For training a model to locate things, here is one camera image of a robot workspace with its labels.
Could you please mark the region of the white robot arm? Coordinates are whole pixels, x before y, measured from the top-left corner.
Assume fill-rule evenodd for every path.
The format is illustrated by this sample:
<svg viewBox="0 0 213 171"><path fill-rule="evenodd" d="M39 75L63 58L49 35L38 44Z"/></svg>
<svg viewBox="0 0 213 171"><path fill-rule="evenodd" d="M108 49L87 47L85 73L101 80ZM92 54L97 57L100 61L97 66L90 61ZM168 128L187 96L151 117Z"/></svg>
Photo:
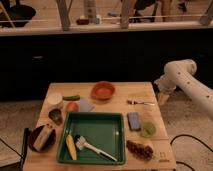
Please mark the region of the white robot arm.
<svg viewBox="0 0 213 171"><path fill-rule="evenodd" d="M181 88L213 121L213 89L194 77L196 71L197 65L192 59L170 61L164 66L164 74L154 83L163 94Z"/></svg>

